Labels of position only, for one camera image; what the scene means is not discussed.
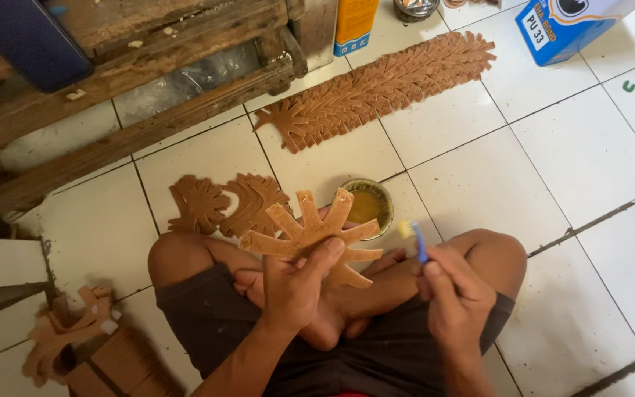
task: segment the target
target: dark cloth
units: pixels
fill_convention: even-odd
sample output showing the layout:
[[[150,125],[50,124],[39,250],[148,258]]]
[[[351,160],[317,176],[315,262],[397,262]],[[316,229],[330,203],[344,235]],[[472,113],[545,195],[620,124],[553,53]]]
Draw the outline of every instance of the dark cloth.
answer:
[[[222,264],[156,292],[190,361],[207,378],[249,334],[261,311],[234,291]],[[514,301],[499,294],[480,339],[489,349]],[[357,339],[329,352],[297,337],[279,360],[264,396],[325,397],[356,391],[370,397],[445,396],[442,364],[428,330],[428,304],[418,296],[376,316]]]

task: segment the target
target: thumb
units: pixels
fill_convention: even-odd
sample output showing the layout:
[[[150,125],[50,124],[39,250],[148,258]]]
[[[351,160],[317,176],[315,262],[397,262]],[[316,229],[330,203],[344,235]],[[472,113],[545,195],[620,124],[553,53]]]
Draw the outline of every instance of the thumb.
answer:
[[[340,259],[345,249],[344,241],[339,237],[333,237],[323,242],[313,251],[300,269],[299,277],[305,281],[319,279],[322,274],[332,268]]]

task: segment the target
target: glue box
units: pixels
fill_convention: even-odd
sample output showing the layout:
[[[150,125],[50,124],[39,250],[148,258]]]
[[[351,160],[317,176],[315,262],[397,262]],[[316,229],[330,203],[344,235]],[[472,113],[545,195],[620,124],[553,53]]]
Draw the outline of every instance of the glue box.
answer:
[[[533,0],[516,24],[544,67],[570,59],[633,10],[635,0]]]
[[[337,31],[334,56],[341,57],[369,44],[379,0],[340,0],[337,6]]]

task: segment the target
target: blue and white box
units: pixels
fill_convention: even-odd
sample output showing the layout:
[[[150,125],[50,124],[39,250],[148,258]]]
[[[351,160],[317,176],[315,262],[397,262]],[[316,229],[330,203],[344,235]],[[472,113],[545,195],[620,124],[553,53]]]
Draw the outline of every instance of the blue and white box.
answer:
[[[544,67],[570,59],[633,10],[635,0],[533,0],[516,24]]]

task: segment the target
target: toothbrush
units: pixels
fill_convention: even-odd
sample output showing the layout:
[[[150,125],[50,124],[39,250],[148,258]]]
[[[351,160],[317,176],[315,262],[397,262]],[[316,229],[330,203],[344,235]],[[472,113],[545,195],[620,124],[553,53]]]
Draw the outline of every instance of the toothbrush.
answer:
[[[423,233],[420,231],[418,221],[415,219],[401,219],[399,221],[399,232],[402,238],[408,238],[415,235],[418,241],[418,260],[425,265],[428,263],[428,253],[426,252],[426,242],[423,239]]]

